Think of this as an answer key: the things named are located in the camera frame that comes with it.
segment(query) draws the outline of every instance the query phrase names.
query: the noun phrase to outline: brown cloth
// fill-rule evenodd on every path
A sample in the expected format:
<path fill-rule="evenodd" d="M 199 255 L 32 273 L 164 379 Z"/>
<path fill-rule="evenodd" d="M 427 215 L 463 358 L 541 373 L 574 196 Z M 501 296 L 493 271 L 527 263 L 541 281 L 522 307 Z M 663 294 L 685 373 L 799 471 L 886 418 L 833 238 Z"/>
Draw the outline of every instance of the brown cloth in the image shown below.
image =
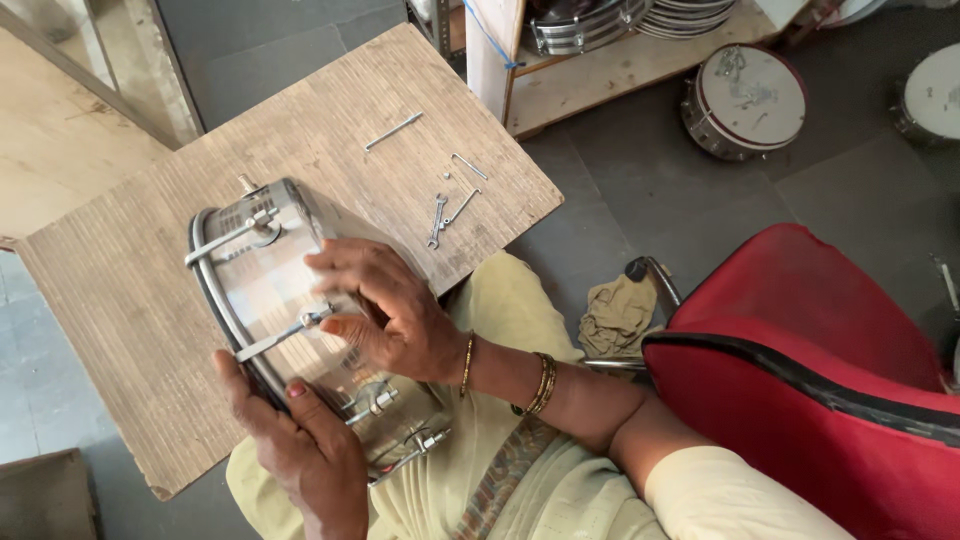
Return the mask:
<path fill-rule="evenodd" d="M 663 330 L 663 326 L 647 329 L 656 306 L 657 289 L 650 276 L 632 282 L 621 274 L 589 291 L 577 339 L 591 358 L 643 357 L 643 336 Z"/>

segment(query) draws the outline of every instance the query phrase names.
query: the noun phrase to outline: blue tape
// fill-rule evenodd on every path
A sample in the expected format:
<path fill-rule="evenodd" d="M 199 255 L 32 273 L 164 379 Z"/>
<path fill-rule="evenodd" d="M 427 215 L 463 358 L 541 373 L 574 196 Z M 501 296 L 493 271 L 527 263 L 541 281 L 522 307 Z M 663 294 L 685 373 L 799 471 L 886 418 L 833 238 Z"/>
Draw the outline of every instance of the blue tape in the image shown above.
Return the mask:
<path fill-rule="evenodd" d="M 484 29 L 483 23 L 480 22 L 479 18 L 477 18 L 477 14 L 473 11 L 473 7 L 470 6 L 468 0 L 464 0 L 464 6 L 467 7 L 467 11 L 470 12 L 470 15 L 473 16 L 473 20 L 477 21 L 477 26 L 480 27 L 480 32 L 483 32 L 483 35 L 487 37 L 487 40 L 490 41 L 490 44 L 493 45 L 493 48 L 496 49 L 496 52 L 500 53 L 500 56 L 503 57 L 503 61 L 506 62 L 503 64 L 504 69 L 513 69 L 515 67 L 520 67 L 527 64 L 525 61 L 511 61 L 510 57 L 507 56 L 507 53 L 504 52 L 502 47 L 500 47 L 500 44 L 493 39 L 493 36 L 487 34 L 487 30 Z"/>

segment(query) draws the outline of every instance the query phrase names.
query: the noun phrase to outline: red chair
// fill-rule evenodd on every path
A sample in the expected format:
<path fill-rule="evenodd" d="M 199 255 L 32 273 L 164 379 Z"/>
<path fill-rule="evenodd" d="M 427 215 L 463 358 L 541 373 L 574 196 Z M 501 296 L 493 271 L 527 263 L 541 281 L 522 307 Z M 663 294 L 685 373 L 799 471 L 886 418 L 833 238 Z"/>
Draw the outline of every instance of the red chair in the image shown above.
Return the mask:
<path fill-rule="evenodd" d="M 644 357 L 680 418 L 857 538 L 960 538 L 960 397 L 920 330 L 839 251 L 775 225 L 673 308 Z"/>

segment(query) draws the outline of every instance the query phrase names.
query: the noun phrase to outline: fingernail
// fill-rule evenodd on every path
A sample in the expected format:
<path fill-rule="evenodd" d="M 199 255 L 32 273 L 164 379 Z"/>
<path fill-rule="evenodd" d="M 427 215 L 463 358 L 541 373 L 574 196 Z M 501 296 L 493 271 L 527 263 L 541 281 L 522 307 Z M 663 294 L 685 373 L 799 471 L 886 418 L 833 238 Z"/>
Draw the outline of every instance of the fingernail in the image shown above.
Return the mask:
<path fill-rule="evenodd" d="M 336 335 L 340 333 L 340 321 L 336 319 L 326 319 L 320 323 L 320 330 Z"/>
<path fill-rule="evenodd" d="M 290 383 L 290 386 L 287 386 L 287 396 L 290 398 L 301 396 L 303 392 L 306 392 L 306 386 L 299 380 L 295 380 Z"/>

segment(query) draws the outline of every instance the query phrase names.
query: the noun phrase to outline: sleeve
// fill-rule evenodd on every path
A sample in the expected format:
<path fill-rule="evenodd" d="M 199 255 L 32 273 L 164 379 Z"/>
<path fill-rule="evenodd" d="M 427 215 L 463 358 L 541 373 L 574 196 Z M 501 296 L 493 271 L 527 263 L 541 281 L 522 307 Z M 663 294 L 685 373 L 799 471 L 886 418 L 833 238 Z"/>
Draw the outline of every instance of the sleeve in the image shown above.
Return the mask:
<path fill-rule="evenodd" d="M 850 539 L 812 504 L 720 447 L 678 450 L 644 488 L 670 540 Z"/>

